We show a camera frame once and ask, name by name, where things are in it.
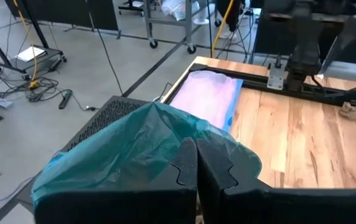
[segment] white plastic bag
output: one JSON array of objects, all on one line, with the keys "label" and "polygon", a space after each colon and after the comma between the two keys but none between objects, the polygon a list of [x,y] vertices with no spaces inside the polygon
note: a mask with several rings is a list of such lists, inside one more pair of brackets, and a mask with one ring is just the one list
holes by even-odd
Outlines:
[{"label": "white plastic bag", "polygon": [[[199,3],[192,3],[192,13],[200,9]],[[161,10],[166,16],[172,15],[177,21],[185,19],[185,0],[165,0],[161,4]]]}]

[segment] small brown object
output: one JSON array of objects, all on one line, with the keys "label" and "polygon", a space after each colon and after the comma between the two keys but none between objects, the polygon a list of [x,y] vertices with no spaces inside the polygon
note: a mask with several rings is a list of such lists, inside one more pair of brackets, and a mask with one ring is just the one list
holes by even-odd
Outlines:
[{"label": "small brown object", "polygon": [[339,114],[351,121],[356,121],[356,106],[351,106],[350,103],[344,102],[339,111]]},{"label": "small brown object", "polygon": [[204,224],[203,215],[196,216],[196,224]]}]

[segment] metal cart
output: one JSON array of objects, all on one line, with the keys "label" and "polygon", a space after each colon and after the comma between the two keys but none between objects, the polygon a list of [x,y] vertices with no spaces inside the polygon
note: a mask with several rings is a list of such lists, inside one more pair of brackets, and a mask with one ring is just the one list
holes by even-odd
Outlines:
[{"label": "metal cart", "polygon": [[[145,25],[146,25],[146,32],[148,33],[148,39],[150,41],[149,45],[151,48],[155,49],[158,46],[157,40],[153,38],[152,34],[152,25],[153,24],[164,24],[164,25],[173,25],[173,26],[181,26],[185,28],[185,36],[186,36],[186,45],[187,45],[187,51],[190,54],[194,54],[196,52],[196,45],[192,43],[192,17],[194,17],[196,14],[201,12],[202,10],[207,8],[207,3],[215,3],[215,1],[205,1],[206,5],[201,6],[200,10],[198,10],[195,13],[192,13],[192,3],[195,2],[195,0],[186,0],[185,2],[185,20],[182,21],[168,21],[168,20],[163,20],[163,19],[156,19],[152,18],[151,15],[151,4],[148,2],[149,0],[144,0],[143,3],[143,9],[144,9],[144,18],[145,18]],[[217,10],[214,10],[215,14],[215,25],[218,27],[221,24],[221,21],[217,19]]]}]

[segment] pink fabric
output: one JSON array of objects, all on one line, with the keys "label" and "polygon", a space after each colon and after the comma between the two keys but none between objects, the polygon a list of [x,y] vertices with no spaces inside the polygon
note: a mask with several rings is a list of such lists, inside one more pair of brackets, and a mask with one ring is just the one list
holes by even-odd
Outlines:
[{"label": "pink fabric", "polygon": [[221,73],[191,72],[170,105],[223,129],[236,84]]}]

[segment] wooden tabletop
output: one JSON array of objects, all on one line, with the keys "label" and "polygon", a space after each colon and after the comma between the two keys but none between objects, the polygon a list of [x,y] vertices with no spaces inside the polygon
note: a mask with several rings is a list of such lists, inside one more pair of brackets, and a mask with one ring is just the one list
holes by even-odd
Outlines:
[{"label": "wooden tabletop", "polygon": [[[267,75],[265,67],[214,58],[197,57],[193,63]],[[322,82],[356,87],[356,82],[335,78]],[[258,178],[272,187],[356,188],[356,122],[340,117],[339,109],[242,88],[230,133],[260,157]]]}]

